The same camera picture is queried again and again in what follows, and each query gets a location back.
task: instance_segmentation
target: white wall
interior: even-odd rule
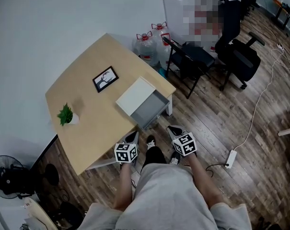
[[[131,48],[164,20],[162,0],[0,0],[0,155],[31,166],[55,135],[45,93],[59,75],[104,33]]]

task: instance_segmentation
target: power strip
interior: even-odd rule
[[[225,167],[226,167],[227,169],[231,169],[231,167],[232,167],[232,165],[233,165],[233,163],[234,163],[234,160],[235,160],[236,154],[237,154],[237,152],[234,151],[234,150],[232,150],[232,151],[230,152],[229,157],[228,157],[227,162],[226,162],[226,165],[225,165]]]
[[[282,51],[282,53],[284,53],[284,48],[281,44],[277,44],[278,49],[280,49]]]

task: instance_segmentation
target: desk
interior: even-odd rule
[[[30,217],[35,217],[40,220],[48,230],[58,230],[54,222],[37,202],[29,197],[26,197],[24,198],[24,204]]]
[[[276,14],[276,16],[275,16],[275,17],[272,17],[272,21],[273,21],[273,22],[274,22],[274,23],[275,23],[275,24],[276,24],[280,29],[284,30],[284,29],[285,29],[285,26],[287,25],[287,23],[288,23],[289,20],[290,20],[290,13],[288,13],[288,12],[286,11],[286,9],[284,9],[284,8],[282,7],[282,3],[279,2],[278,0],[273,0],[273,2],[279,6],[279,10],[278,10],[278,13]],[[278,21],[278,18],[279,18],[280,14],[281,14],[281,11],[284,11],[284,12],[286,13],[286,15],[287,15],[287,19],[285,20],[284,24],[281,24],[281,23]]]
[[[92,79],[109,66],[119,79],[98,93]],[[115,162],[98,160],[135,128],[136,123],[116,105],[116,100],[140,76],[170,100],[166,111],[171,115],[175,87],[108,34],[84,51],[47,91],[54,128],[77,175]],[[65,103],[80,117],[78,124],[59,124],[57,114]]]

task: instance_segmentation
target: power cord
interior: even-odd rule
[[[131,184],[132,186],[136,189],[136,184],[135,184],[135,181],[131,179]]]
[[[213,165],[208,166],[208,167],[206,168],[206,171],[210,171],[210,172],[212,172],[211,178],[213,177],[214,172],[213,172],[212,170],[208,170],[208,168],[209,168],[209,167],[212,167],[212,166],[217,166],[217,165],[227,165],[227,166],[229,166],[227,163],[217,163],[217,164],[213,164]]]
[[[273,56],[272,56],[272,51],[274,51],[274,50],[277,50],[277,51],[280,53],[279,57],[278,57],[276,60],[275,60],[275,59],[273,58]],[[254,113],[253,113],[253,115],[252,115],[252,119],[251,119],[251,125],[250,125],[250,128],[249,128],[249,131],[248,131],[248,134],[247,134],[246,139],[244,140],[244,142],[243,142],[242,144],[240,144],[240,145],[238,145],[237,147],[235,147],[235,148],[233,149],[233,151],[236,150],[238,147],[242,146],[242,145],[247,141],[247,139],[248,139],[248,137],[249,137],[249,135],[250,135],[250,131],[251,131],[251,128],[252,128],[252,124],[253,124],[253,122],[254,122],[254,117],[255,117],[256,107],[257,107],[257,105],[258,105],[258,103],[259,103],[259,101],[260,101],[260,99],[261,99],[262,94],[267,90],[267,88],[269,87],[269,85],[270,85],[270,84],[272,83],[272,81],[273,81],[274,65],[277,63],[277,64],[281,65],[282,67],[284,67],[285,69],[290,70],[290,68],[287,68],[285,65],[282,65],[282,64],[280,64],[280,63],[277,62],[277,61],[280,59],[281,56],[284,56],[288,61],[290,61],[290,59],[284,55],[284,52],[285,52],[284,49],[283,49],[283,52],[280,52],[280,51],[279,51],[278,49],[276,49],[276,48],[275,48],[275,49],[272,49],[272,50],[270,51],[270,56],[273,58],[273,60],[275,60],[275,61],[274,61],[274,64],[273,64],[272,67],[271,67],[271,78],[270,78],[270,82],[269,82],[269,84],[266,86],[266,88],[261,92],[261,94],[260,94],[260,96],[259,96],[259,98],[258,98],[258,100],[257,100],[257,102],[256,102],[256,104],[255,104]]]
[[[42,194],[46,194],[46,196],[48,196],[48,195],[52,195],[54,198],[57,198],[57,199],[59,199],[59,200],[63,200],[63,201],[65,201],[65,202],[69,202],[69,200],[70,200],[70,196],[69,196],[69,193],[67,192],[67,190],[66,190],[65,188],[60,188],[59,190],[65,192],[65,194],[63,194],[63,195],[61,196],[61,198],[59,198],[58,196],[55,196],[54,194],[52,194],[52,193],[50,193],[50,192],[48,192],[48,193],[45,193],[45,192],[44,192],[44,193],[36,193],[36,194],[37,194],[38,198],[39,198],[40,195],[42,195]]]

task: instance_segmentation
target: chair armrest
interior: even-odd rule
[[[260,44],[262,44],[263,46],[265,46],[265,42],[264,40],[259,37],[257,34],[253,33],[253,32],[249,32],[249,35],[252,37],[249,42],[247,43],[248,46],[250,46],[251,44],[253,44],[255,41],[258,41]]]

